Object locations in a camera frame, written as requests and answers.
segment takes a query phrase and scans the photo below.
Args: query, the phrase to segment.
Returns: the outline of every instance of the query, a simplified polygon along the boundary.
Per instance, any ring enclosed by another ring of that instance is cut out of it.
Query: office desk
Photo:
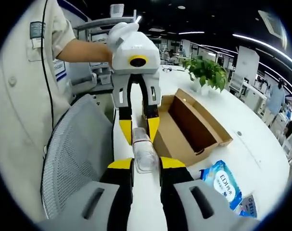
[[[228,91],[212,91],[208,96],[201,96],[191,91],[191,86],[187,72],[160,70],[162,94],[174,94],[178,88],[185,90],[222,124],[234,140],[227,147],[216,148],[207,159],[191,166],[190,172],[194,175],[200,169],[223,160],[233,173],[243,196],[254,195],[258,218],[264,218],[287,184],[289,164],[282,147],[262,120]],[[141,116],[141,99],[139,86],[133,84],[133,127],[137,126]],[[118,114],[114,126],[114,156],[116,160],[134,157],[132,147],[120,129]],[[128,231],[166,231],[157,171],[138,174],[135,170],[133,197]]]

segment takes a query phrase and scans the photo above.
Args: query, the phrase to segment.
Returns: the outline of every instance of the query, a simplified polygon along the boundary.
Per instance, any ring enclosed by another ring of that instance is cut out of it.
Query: wet wipes package
[[[224,161],[217,161],[212,167],[202,170],[201,179],[225,196],[232,210],[241,203],[242,193]]]

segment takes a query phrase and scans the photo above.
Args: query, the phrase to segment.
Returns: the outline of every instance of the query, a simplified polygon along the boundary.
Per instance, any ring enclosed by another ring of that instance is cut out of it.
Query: plastic bottle
[[[144,128],[132,130],[135,165],[139,173],[152,172],[159,166],[159,158]]]

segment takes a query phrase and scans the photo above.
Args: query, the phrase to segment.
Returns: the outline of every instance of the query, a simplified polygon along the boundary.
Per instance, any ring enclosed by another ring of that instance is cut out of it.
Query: cardboard box
[[[218,145],[227,146],[232,141],[220,123],[183,90],[162,97],[159,116],[153,142],[156,152],[188,167],[207,158]]]

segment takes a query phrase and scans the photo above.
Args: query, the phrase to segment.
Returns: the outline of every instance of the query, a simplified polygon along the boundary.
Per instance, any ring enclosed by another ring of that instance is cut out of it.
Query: gray chair
[[[63,211],[70,195],[91,181],[99,181],[113,162],[112,129],[112,123],[88,94],[58,123],[48,147],[41,183],[48,218]]]

